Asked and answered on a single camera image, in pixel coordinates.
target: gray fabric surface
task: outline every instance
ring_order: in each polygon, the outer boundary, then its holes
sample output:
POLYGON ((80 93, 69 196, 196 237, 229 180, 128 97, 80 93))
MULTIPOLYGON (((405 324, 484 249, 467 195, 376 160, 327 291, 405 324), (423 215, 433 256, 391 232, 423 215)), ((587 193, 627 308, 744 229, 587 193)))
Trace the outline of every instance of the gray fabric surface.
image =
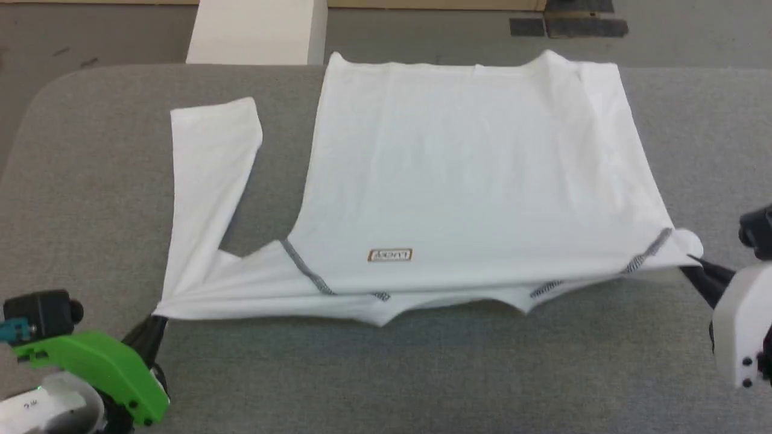
MULTIPOLYGON (((772 73, 623 70, 676 225, 753 262, 741 212, 772 192, 772 73)), ((80 330, 122 337, 161 294, 171 233, 169 110, 254 96, 265 141, 223 242, 250 253, 300 209, 322 69, 132 66, 48 85, 0 181, 0 296, 65 287, 80 330)), ((768 432, 768 385, 717 374, 686 283, 588 288, 527 317, 495 303, 377 329, 280 319, 170 323, 172 405, 150 432, 768 432)), ((0 350, 0 395, 41 375, 0 350)))

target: concrete floor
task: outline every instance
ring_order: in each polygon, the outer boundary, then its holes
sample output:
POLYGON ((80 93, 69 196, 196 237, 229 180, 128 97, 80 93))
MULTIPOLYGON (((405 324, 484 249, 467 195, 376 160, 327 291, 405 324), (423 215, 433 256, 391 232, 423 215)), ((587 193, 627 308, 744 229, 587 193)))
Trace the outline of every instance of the concrete floor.
MULTIPOLYGON (((507 12, 333 10, 327 51, 358 62, 517 65, 544 49, 624 66, 772 69, 769 0, 616 0, 624 39, 513 38, 507 12)), ((181 63, 193 6, 0 5, 0 171, 26 106, 58 76, 181 63)))

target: green robot part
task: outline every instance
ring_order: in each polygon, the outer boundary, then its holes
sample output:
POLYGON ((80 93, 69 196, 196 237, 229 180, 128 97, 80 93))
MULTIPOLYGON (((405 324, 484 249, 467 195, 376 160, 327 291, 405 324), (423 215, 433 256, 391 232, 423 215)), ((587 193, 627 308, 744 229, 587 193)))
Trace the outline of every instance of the green robot part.
POLYGON ((169 399, 139 354, 107 336, 87 331, 13 348, 20 361, 39 368, 55 365, 123 405, 137 424, 161 421, 169 399))

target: folded cloth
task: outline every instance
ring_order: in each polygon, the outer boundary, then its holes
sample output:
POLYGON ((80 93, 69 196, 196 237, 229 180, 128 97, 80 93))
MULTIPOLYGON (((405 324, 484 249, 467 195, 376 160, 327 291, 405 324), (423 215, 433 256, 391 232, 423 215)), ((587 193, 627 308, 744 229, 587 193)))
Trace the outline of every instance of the folded cloth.
POLYGON ((549 51, 520 67, 333 54, 300 215, 287 239, 243 259, 217 248, 259 147, 254 104, 175 110, 172 130, 174 227, 156 311, 167 317, 382 325, 481 299, 528 311, 702 255, 673 228, 613 64, 549 51))

